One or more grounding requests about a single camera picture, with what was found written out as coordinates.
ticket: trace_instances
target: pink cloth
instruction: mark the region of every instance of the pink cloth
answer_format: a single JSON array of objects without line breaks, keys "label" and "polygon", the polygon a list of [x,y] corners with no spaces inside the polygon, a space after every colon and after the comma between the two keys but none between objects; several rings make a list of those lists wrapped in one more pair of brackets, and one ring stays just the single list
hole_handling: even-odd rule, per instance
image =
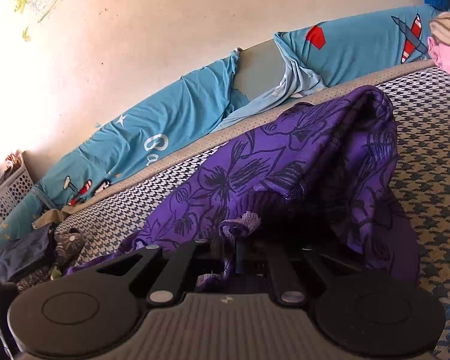
[{"label": "pink cloth", "polygon": [[428,37],[428,54],[439,68],[450,74],[450,46]]}]

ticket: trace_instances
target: white laundry basket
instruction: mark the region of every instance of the white laundry basket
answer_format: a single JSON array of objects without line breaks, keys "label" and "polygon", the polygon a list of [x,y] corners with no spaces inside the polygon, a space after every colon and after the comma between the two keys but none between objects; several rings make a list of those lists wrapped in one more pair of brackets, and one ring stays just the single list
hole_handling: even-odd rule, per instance
[{"label": "white laundry basket", "polygon": [[0,185],[0,224],[34,184],[20,154],[22,166]]}]

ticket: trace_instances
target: wall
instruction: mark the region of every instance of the wall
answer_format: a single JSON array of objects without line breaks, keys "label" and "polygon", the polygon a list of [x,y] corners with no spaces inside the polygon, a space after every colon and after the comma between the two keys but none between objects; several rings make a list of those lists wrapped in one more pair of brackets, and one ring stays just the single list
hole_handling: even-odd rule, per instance
[{"label": "wall", "polygon": [[38,24],[0,0],[0,157],[27,150],[37,179],[98,124],[236,47],[422,1],[59,0]]}]

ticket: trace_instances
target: patterned rug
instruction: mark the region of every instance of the patterned rug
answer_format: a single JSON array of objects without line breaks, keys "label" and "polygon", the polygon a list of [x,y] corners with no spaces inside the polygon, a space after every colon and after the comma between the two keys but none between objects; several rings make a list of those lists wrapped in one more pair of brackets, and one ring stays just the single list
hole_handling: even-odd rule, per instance
[{"label": "patterned rug", "polygon": [[[450,359],[450,76],[431,67],[379,85],[395,106],[399,153],[391,182],[421,245],[420,285],[442,301],[447,325],[435,354]],[[69,217],[87,237],[77,264],[111,253],[217,148],[173,166]]]}]

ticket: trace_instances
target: purple fabric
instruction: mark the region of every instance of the purple fabric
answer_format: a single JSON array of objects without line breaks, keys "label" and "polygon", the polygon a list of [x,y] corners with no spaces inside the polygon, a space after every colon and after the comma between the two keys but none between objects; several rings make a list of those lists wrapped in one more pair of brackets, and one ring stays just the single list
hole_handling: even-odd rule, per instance
[{"label": "purple fabric", "polygon": [[[325,222],[370,267],[415,281],[416,236],[388,186],[398,158],[392,112],[388,96],[372,86],[295,105],[218,149],[116,253],[85,266],[148,244],[172,251],[217,235],[233,243],[299,214]],[[307,225],[299,230],[313,232]]]}]

